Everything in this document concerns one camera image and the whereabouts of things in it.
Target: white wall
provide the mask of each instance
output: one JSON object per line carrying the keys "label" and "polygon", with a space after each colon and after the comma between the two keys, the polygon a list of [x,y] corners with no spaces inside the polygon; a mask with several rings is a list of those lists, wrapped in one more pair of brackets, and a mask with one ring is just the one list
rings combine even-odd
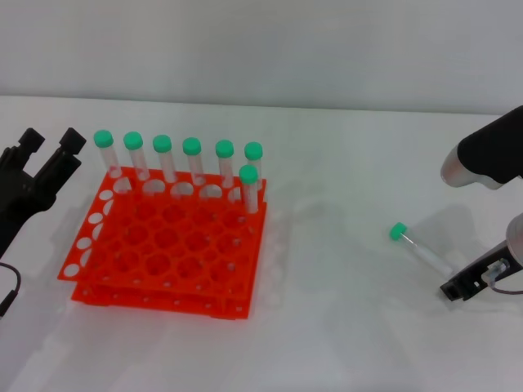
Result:
{"label": "white wall", "polygon": [[0,94],[501,113],[521,0],[0,0]]}

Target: test tube rack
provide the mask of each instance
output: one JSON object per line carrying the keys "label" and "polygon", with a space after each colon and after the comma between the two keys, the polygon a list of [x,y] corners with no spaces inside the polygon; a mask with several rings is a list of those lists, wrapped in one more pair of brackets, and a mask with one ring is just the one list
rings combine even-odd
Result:
{"label": "test tube rack", "polygon": [[258,211],[247,214],[240,180],[221,187],[189,172],[166,184],[161,170],[146,182],[133,167],[105,175],[58,279],[76,282],[72,299],[246,319],[253,297],[266,217],[266,180]]}

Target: white table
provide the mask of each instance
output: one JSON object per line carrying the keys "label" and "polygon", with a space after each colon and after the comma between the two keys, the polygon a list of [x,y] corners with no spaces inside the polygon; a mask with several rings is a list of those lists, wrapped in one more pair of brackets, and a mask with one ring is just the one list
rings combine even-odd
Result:
{"label": "white table", "polygon": [[[490,291],[450,305],[444,282],[387,238],[397,221],[415,229],[458,268],[504,238],[521,212],[523,182],[498,191],[452,189],[440,179],[446,154],[492,116],[179,105],[109,100],[0,98],[1,145],[34,127],[46,143],[29,173],[67,127],[89,139],[83,165],[56,205],[32,218],[4,257],[23,292],[0,322],[0,390],[418,392],[521,391],[523,298]],[[110,129],[265,148],[269,215],[247,321],[92,307],[69,300],[56,280],[103,176],[91,138]],[[152,148],[146,153],[158,166]],[[0,271],[0,296],[13,279]],[[523,274],[505,281],[523,287]]]}

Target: green screw cap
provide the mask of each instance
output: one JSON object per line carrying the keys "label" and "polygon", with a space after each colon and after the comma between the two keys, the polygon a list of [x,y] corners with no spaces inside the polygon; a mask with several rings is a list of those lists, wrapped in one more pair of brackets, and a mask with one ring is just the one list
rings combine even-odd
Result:
{"label": "green screw cap", "polygon": [[392,241],[397,241],[398,239],[401,238],[402,234],[405,234],[406,231],[407,231],[407,226],[401,222],[398,222],[391,229],[391,232],[389,233],[389,237],[391,237]]}
{"label": "green screw cap", "polygon": [[188,137],[183,140],[183,152],[187,155],[198,155],[202,152],[202,145],[195,137]]}
{"label": "green screw cap", "polygon": [[171,151],[171,138],[167,135],[158,135],[153,139],[153,148],[157,153],[168,153]]}
{"label": "green screw cap", "polygon": [[262,145],[257,141],[251,141],[245,145],[245,158],[249,161],[257,161],[263,156]]}
{"label": "green screw cap", "polygon": [[239,179],[242,184],[251,185],[258,181],[258,171],[253,165],[245,165],[239,169]]}
{"label": "green screw cap", "polygon": [[123,143],[125,144],[125,147],[131,151],[139,149],[144,145],[144,141],[141,139],[141,135],[138,132],[126,133],[123,137]]}
{"label": "green screw cap", "polygon": [[95,133],[94,140],[96,147],[98,147],[99,149],[105,149],[107,147],[110,147],[114,143],[111,132],[105,129],[100,129],[99,131],[97,131]]}
{"label": "green screw cap", "polygon": [[235,153],[235,147],[230,140],[220,140],[216,143],[216,155],[218,158],[230,158]]}

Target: test tube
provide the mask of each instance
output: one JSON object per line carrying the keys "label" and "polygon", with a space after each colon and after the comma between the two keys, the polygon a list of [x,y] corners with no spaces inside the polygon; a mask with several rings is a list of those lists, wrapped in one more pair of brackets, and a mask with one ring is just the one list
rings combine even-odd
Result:
{"label": "test tube", "polygon": [[188,137],[183,140],[183,152],[189,159],[190,174],[195,185],[205,184],[205,176],[203,175],[202,164],[202,145],[195,137]]}
{"label": "test tube", "polygon": [[142,149],[144,141],[141,139],[141,135],[138,132],[129,132],[123,137],[123,143],[129,150],[138,180],[148,180],[150,175],[147,162],[145,161],[144,150]]}
{"label": "test tube", "polygon": [[244,187],[244,203],[248,214],[258,211],[258,172],[253,165],[245,165],[239,169],[239,180]]}
{"label": "test tube", "polygon": [[172,159],[172,144],[171,138],[167,135],[158,135],[153,139],[154,151],[158,153],[160,159],[160,166],[163,171],[163,178],[167,183],[177,181],[177,173],[174,168],[174,160]]}
{"label": "test tube", "polygon": [[245,145],[245,158],[248,160],[248,164],[256,168],[258,174],[258,189],[262,188],[262,156],[263,148],[262,145],[257,141],[251,141]]}
{"label": "test tube", "polygon": [[95,133],[95,145],[100,149],[101,157],[104,159],[107,172],[112,178],[117,178],[122,175],[122,169],[118,163],[118,157],[113,147],[113,136],[111,132],[105,129],[99,130]]}
{"label": "test tube", "polygon": [[446,261],[419,241],[415,241],[411,235],[407,235],[407,230],[406,225],[398,222],[391,229],[389,236],[393,241],[401,241],[414,255],[425,261],[445,278],[450,278],[454,275],[453,268]]}
{"label": "test tube", "polygon": [[235,147],[230,140],[220,140],[216,143],[216,155],[218,156],[218,165],[220,167],[221,187],[224,189],[232,188],[234,176],[232,171],[232,156],[235,153]]}

